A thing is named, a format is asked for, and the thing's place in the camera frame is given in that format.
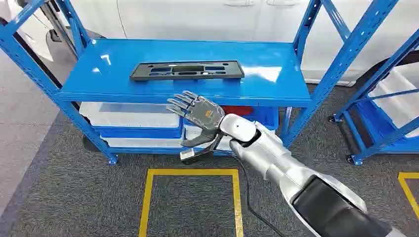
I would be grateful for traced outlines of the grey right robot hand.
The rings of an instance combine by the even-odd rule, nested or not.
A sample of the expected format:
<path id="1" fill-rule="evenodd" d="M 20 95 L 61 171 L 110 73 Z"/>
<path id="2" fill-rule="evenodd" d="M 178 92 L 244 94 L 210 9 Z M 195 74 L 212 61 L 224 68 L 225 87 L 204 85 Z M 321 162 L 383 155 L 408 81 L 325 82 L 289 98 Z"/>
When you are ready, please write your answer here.
<path id="1" fill-rule="evenodd" d="M 196 147 L 216 139 L 219 125 L 225 116 L 221 106 L 191 91 L 183 91 L 167 99 L 166 109 L 185 118 L 201 129 L 201 134 L 191 140 L 184 140 L 181 145 Z"/>

